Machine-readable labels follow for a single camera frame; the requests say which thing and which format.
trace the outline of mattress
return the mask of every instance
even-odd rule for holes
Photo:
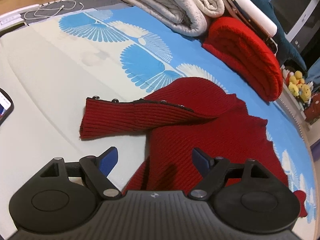
[[[81,141],[87,97],[129,102],[177,78],[197,76],[235,93],[246,102],[249,114],[268,119],[266,135],[290,189],[307,193],[308,217],[298,220],[295,232],[304,240],[313,239],[317,210],[312,160],[291,118],[277,103],[265,103],[198,40],[174,33],[133,7],[54,17],[4,35],[0,46],[1,88],[15,104],[0,127],[4,237],[15,231],[8,213],[10,197],[53,157],[77,161],[115,146],[119,161],[108,178],[122,189],[147,156],[145,134]]]

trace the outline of teal cushion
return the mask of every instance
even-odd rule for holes
[[[278,44],[278,53],[276,57],[280,65],[282,65],[286,60],[291,59],[296,62],[301,69],[306,70],[307,67],[303,58],[296,50],[296,48],[286,39],[284,30],[273,11],[272,4],[267,2],[266,0],[251,1],[278,27],[277,33],[273,37],[273,39]]]

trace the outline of cream folded blanket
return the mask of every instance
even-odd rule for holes
[[[224,13],[222,0],[123,0],[163,22],[172,30],[196,37],[209,27],[208,17]]]

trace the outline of smartphone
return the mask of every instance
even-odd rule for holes
[[[14,105],[9,95],[0,88],[0,125],[11,114]]]

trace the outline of white cable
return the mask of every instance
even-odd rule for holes
[[[74,5],[73,5],[72,8],[65,8],[64,5],[60,6],[60,8],[51,8],[51,9],[43,8],[43,7],[45,7],[45,6],[49,5],[49,4],[52,4],[52,3],[49,3],[49,4],[46,4],[46,5],[42,6],[41,8],[39,8],[37,10],[31,10],[31,11],[26,12],[23,17],[24,17],[25,20],[48,19],[48,18],[51,18],[53,16],[56,16],[62,10],[72,10],[72,9],[74,9],[76,4],[77,4],[77,2],[74,1],[74,0],[67,0],[67,1],[74,2]],[[79,11],[81,11],[84,8],[84,5],[82,3],[79,3],[79,4],[82,6],[82,8],[79,10]],[[55,14],[50,15],[50,16],[36,14],[40,10],[47,10],[47,11],[58,10],[58,11]],[[35,11],[35,13],[33,14],[34,17],[33,18],[26,18],[26,14],[29,13],[29,12],[33,12],[33,11]]]

